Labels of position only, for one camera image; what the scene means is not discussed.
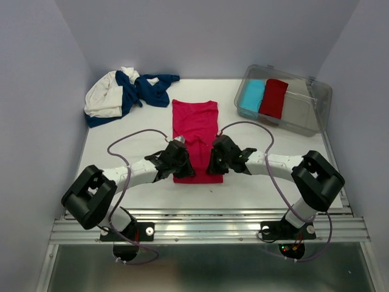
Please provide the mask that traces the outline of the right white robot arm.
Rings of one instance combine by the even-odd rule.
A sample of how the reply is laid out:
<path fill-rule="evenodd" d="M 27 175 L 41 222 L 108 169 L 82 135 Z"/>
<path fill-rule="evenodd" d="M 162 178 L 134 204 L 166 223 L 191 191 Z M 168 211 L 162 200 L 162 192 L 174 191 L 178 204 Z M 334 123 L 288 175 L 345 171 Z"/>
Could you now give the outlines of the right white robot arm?
<path fill-rule="evenodd" d="M 304 224 L 311 222 L 319 212 L 327 212 L 345 185 L 343 176 L 317 151 L 302 156 L 285 156 L 261 152 L 255 148 L 240 149 L 227 135 L 221 135 L 212 144 L 209 175 L 224 175 L 233 170 L 245 175 L 268 175 L 278 192 L 276 178 L 295 183 L 300 199 L 291 204 L 285 195 L 281 198 L 288 211 L 280 221 L 280 232 L 294 237 Z"/>

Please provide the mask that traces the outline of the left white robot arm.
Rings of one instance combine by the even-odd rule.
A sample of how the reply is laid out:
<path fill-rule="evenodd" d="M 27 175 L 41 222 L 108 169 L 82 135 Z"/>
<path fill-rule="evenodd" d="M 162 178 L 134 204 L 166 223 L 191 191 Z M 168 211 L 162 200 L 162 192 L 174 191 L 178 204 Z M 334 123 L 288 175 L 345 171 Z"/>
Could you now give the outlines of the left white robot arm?
<path fill-rule="evenodd" d="M 166 149 L 130 166 L 103 170 L 95 165 L 87 166 L 63 195 L 61 204 L 85 230 L 101 226 L 127 240 L 135 234 L 135 218 L 123 208 L 112 205 L 114 196 L 170 175 L 177 178 L 195 175 L 183 136 L 169 141 Z"/>

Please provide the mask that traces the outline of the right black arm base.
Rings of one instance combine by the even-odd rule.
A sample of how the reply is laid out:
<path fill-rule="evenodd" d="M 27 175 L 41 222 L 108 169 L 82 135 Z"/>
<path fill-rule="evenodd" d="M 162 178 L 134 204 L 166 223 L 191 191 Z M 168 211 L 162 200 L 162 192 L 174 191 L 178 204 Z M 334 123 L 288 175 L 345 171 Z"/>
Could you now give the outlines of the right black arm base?
<path fill-rule="evenodd" d="M 312 223 L 305 223 L 296 228 L 287 221 L 262 221 L 258 231 L 261 238 L 267 242 L 275 240 L 315 240 L 316 233 Z"/>

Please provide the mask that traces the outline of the pink t shirt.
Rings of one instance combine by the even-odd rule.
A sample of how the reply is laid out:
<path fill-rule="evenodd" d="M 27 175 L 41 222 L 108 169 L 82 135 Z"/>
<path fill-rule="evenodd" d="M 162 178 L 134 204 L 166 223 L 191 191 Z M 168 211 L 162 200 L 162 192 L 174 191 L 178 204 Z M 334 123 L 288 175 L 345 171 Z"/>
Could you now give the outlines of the pink t shirt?
<path fill-rule="evenodd" d="M 183 136 L 188 148 L 191 166 L 195 176 L 173 178 L 176 184 L 221 184 L 222 175 L 207 174 L 212 143 L 216 139 L 218 128 L 218 103 L 208 101 L 187 103 L 172 101 L 173 137 Z"/>

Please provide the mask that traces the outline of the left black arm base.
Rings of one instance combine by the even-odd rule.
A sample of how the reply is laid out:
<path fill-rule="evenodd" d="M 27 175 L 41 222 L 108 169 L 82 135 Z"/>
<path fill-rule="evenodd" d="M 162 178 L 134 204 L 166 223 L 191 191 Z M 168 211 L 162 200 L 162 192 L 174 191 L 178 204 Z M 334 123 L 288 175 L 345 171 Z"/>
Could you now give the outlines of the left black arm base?
<path fill-rule="evenodd" d="M 108 228 L 107 232 L 101 231 L 99 240 L 101 242 L 125 242 L 124 237 L 132 242 L 152 242 L 154 240 L 154 222 L 132 222 L 121 231 L 121 235 L 113 229 Z"/>

